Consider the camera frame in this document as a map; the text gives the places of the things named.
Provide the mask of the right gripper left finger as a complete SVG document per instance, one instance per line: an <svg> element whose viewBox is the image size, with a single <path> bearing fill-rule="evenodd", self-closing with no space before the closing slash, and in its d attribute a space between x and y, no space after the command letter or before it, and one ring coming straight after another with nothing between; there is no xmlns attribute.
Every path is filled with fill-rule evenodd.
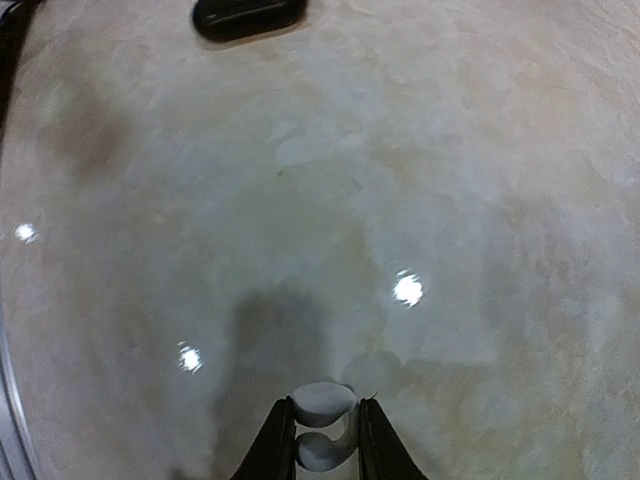
<svg viewBox="0 0 640 480"><path fill-rule="evenodd" d="M230 479L295 479L295 435L294 402L287 396L274 403L247 454Z"/></svg>

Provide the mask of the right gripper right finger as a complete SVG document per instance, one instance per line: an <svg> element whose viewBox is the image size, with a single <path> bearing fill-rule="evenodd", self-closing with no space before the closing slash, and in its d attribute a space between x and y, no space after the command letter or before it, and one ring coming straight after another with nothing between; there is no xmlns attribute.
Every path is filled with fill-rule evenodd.
<svg viewBox="0 0 640 480"><path fill-rule="evenodd" d="M427 480L374 398L359 403L358 438L360 479Z"/></svg>

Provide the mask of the white ring earbud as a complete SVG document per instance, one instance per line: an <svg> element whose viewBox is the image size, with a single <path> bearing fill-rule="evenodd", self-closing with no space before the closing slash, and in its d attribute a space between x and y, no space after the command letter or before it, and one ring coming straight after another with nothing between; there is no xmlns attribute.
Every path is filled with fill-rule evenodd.
<svg viewBox="0 0 640 480"><path fill-rule="evenodd" d="M295 440L298 465L325 473L346 462L359 443L355 393L342 384L317 382L297 388L291 399L295 421L308 428Z"/></svg>

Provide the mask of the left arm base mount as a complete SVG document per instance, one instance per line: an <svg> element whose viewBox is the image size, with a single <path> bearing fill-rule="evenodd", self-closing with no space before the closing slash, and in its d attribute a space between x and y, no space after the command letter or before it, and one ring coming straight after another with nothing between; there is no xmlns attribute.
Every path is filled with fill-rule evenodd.
<svg viewBox="0 0 640 480"><path fill-rule="evenodd" d="M33 17L43 1L1 2L1 129L4 129L14 78Z"/></svg>

